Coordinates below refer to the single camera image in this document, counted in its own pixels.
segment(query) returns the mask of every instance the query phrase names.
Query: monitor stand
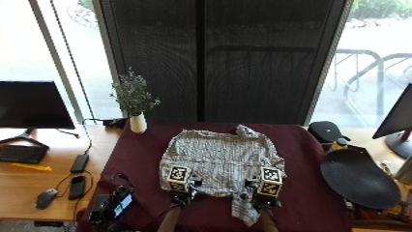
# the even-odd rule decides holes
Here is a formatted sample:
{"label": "monitor stand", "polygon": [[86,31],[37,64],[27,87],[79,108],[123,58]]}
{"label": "monitor stand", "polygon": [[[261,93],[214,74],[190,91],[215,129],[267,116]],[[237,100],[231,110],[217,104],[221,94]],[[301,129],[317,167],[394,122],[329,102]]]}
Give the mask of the monitor stand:
{"label": "monitor stand", "polygon": [[412,141],[410,139],[411,130],[390,134],[386,138],[387,145],[402,157],[409,159],[412,155]]}
{"label": "monitor stand", "polygon": [[18,140],[26,140],[26,141],[29,141],[29,142],[31,142],[31,143],[34,143],[34,144],[37,144],[42,147],[50,148],[49,145],[46,145],[45,143],[39,142],[37,139],[30,137],[30,134],[33,133],[34,130],[35,129],[27,129],[22,135],[0,140],[0,144],[14,142],[14,141],[18,141]]}

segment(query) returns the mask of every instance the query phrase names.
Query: wooden desk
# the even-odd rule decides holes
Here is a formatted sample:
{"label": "wooden desk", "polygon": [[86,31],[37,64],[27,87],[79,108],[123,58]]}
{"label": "wooden desk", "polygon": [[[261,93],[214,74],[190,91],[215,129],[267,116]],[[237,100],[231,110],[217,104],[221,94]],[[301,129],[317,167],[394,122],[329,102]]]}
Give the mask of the wooden desk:
{"label": "wooden desk", "polygon": [[[90,193],[81,200],[77,210],[86,208],[94,195],[95,183],[101,178],[101,172],[111,156],[122,130],[106,129],[105,126],[87,126],[93,139],[90,151],[91,159],[87,170],[94,175],[94,186]],[[31,135],[41,142],[46,143],[51,150],[39,163],[50,166],[53,171],[39,171],[0,162],[0,218],[29,219],[45,221],[71,221],[75,216],[75,205],[78,200],[69,200],[69,191],[58,198],[46,210],[38,210],[35,202],[38,195],[47,189],[57,188],[63,178],[70,174],[70,168],[78,155],[85,154],[90,146],[90,139],[83,126],[70,130],[81,134],[77,138],[71,134],[58,130],[37,130]],[[0,139],[19,135],[23,130],[0,130]],[[91,186],[91,176],[87,176],[87,189]],[[70,185],[71,177],[66,179],[59,187],[59,194],[63,194]]]}

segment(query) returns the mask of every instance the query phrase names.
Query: camera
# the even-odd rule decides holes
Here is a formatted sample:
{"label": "camera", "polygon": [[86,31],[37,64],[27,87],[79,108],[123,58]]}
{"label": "camera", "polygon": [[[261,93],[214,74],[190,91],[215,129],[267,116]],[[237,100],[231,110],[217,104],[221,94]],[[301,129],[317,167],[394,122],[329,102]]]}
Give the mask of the camera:
{"label": "camera", "polygon": [[119,186],[113,194],[98,195],[94,200],[90,223],[102,224],[117,219],[131,203],[131,190],[125,186]]}

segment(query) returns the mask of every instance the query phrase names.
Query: cable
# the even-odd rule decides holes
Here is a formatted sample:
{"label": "cable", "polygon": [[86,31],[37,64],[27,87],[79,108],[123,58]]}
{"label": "cable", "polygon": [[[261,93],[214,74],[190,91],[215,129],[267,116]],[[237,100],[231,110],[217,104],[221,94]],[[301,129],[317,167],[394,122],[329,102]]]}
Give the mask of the cable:
{"label": "cable", "polygon": [[65,30],[63,30],[61,18],[59,18],[59,15],[58,15],[58,13],[57,13],[57,6],[55,6],[54,0],[51,0],[51,5],[53,5],[53,8],[54,8],[54,13],[55,13],[55,17],[57,17],[57,23],[58,23],[58,26],[59,26],[59,29],[61,29],[61,33],[62,33],[62,36],[63,36],[63,40],[65,40],[65,45],[66,45],[66,48],[67,48],[69,56],[70,56],[70,59],[71,59],[71,61],[73,61],[75,73],[77,73],[78,80],[79,80],[81,87],[82,87],[82,91],[83,91],[83,94],[85,94],[85,96],[86,96],[86,100],[87,100],[90,112],[91,112],[93,117],[94,117],[94,110],[93,110],[90,98],[89,98],[87,91],[86,91],[86,87],[85,87],[85,85],[83,85],[83,81],[82,81],[82,78],[81,78],[81,75],[79,75],[79,70],[78,70],[78,66],[77,66],[74,54],[73,54],[73,51],[71,51],[71,49],[70,49],[70,45],[69,45],[67,37],[66,37],[66,34],[65,34]]}
{"label": "cable", "polygon": [[[59,184],[57,184],[57,190],[58,190],[58,191],[59,191],[59,187],[61,187],[62,183],[66,181],[66,179],[67,179],[71,175],[73,175],[73,174],[69,174],[69,175],[63,178],[63,180],[59,182]],[[62,195],[58,195],[57,197],[63,197],[63,195],[66,194],[66,192],[67,192],[67,190],[69,190],[69,187],[70,187],[70,185],[67,185],[67,188],[66,188],[63,194],[62,194]]]}
{"label": "cable", "polygon": [[85,196],[90,193],[90,191],[94,188],[94,175],[93,175],[93,173],[89,170],[86,170],[86,172],[91,176],[91,186],[90,186],[89,190],[86,191],[86,193],[83,194],[83,196],[78,199],[78,202],[77,202],[77,205],[75,205],[75,209],[74,209],[74,226],[75,226],[77,230],[78,230],[78,226],[77,226],[77,213],[78,213],[77,209],[78,209],[78,205],[79,205],[81,200],[85,198]]}
{"label": "cable", "polygon": [[87,150],[86,150],[86,152],[85,152],[85,155],[87,155],[87,154],[90,153],[90,149],[93,148],[93,139],[91,139],[91,136],[90,136],[90,133],[89,133],[87,125],[86,125],[86,122],[87,122],[89,120],[93,120],[93,121],[102,121],[102,122],[103,122],[102,119],[97,119],[97,118],[85,119],[83,122],[82,122],[83,128],[85,128],[86,133],[87,133],[87,137],[89,137],[89,139],[90,139],[90,147],[87,148]]}
{"label": "cable", "polygon": [[65,130],[61,130],[61,129],[57,129],[59,132],[62,133],[67,133],[67,134],[71,134],[74,135],[77,138],[79,138],[79,133],[74,133],[74,132],[69,132],[69,131],[65,131]]}

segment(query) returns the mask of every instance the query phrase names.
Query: window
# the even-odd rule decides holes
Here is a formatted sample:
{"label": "window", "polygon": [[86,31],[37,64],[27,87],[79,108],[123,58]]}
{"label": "window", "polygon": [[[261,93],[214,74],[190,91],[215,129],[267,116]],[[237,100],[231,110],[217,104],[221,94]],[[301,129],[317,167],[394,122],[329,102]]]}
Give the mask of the window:
{"label": "window", "polygon": [[315,121],[378,128],[412,81],[412,1],[355,0]]}
{"label": "window", "polygon": [[122,116],[91,5],[0,0],[0,30],[0,79],[54,80],[75,121]]}

